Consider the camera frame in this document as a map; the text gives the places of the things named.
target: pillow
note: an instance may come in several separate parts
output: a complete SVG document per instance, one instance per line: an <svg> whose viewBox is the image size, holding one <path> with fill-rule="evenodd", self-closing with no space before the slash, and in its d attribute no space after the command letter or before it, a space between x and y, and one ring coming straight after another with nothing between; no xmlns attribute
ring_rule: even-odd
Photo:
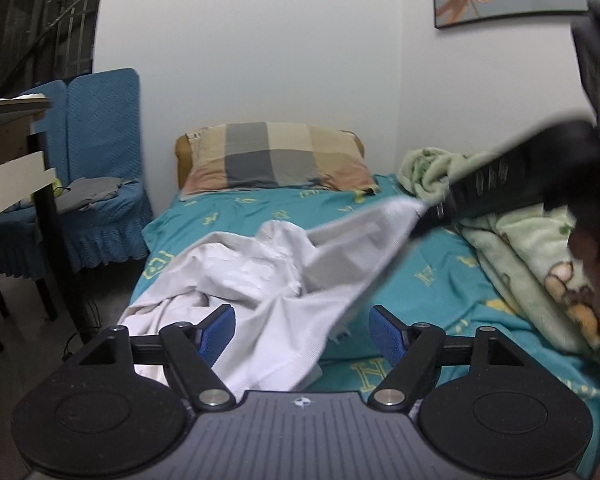
<svg viewBox="0 0 600 480"><path fill-rule="evenodd" d="M223 189L378 189L350 132L307 124L222 124L187 134L192 169L181 198Z"/></svg>

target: teal bed sheet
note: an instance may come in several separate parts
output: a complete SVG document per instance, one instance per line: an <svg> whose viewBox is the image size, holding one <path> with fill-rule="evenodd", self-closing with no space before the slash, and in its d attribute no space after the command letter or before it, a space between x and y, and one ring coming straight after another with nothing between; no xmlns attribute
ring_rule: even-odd
<svg viewBox="0 0 600 480"><path fill-rule="evenodd" d="M151 254L132 301L147 290L175 255L210 232L253 236L263 222L271 219L311 229L401 194L393 176L376 176L376 181L381 188L376 196L281 188L209 193L186 202L176 199L168 211L144 229ZM560 354L526 320L516 316L498 295L464 238L444 229L430 234L376 293L374 304L384 305L408 324L427 321L448 334L467 336L488 324L513 339L589 407L594 435L578 473L584 478L592 474L600 455L599 365ZM366 398L385 377L390 366L368 337L370 307L349 325L348 335L327 343L320 362L323 375L309 391L358 390ZM445 367L440 382L464 373L465 367Z"/></svg>

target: white cloth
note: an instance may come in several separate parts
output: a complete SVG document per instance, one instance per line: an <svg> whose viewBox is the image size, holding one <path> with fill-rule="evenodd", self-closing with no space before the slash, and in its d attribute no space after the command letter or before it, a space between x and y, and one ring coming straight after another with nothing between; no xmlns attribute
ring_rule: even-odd
<svg viewBox="0 0 600 480"><path fill-rule="evenodd" d="M154 334L177 321L198 323L229 303L235 336L215 373L238 399L245 390L293 389L314 369L334 326L369 299L356 301L405 248L423 209L419 200L391 198L311 231L268 221L253 238L210 233L169 263L120 324L131 335ZM161 367L137 370L166 382Z"/></svg>

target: metal screw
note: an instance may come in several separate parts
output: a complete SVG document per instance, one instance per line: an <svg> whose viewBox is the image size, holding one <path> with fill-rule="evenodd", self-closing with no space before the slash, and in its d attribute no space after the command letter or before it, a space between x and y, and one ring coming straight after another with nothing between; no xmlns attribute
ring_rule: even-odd
<svg viewBox="0 0 600 480"><path fill-rule="evenodd" d="M229 393L224 390L219 390L218 388L213 388L211 390L205 390L201 394L199 394L198 399L202 404L206 404L207 406L219 406L220 404L224 404L229 402L231 397Z"/></svg>
<svg viewBox="0 0 600 480"><path fill-rule="evenodd" d="M386 388L374 393L374 399L383 406L395 406L404 401L404 393L400 390Z"/></svg>

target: wooden headboard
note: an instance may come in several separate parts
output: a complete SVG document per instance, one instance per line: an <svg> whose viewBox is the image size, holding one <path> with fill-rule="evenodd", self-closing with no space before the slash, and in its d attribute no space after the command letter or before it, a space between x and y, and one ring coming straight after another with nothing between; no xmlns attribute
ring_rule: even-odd
<svg viewBox="0 0 600 480"><path fill-rule="evenodd" d="M362 144L362 141L358 138L358 136L349 132L351 135L355 137L356 144L358 145L358 149L360 150L360 154L362 157L365 156L365 145ZM191 172L191 147L189 145L189 141L187 140L187 136L178 137L176 140L175 146L176 158L178 159L178 188L182 189L184 183L187 179L187 176Z"/></svg>

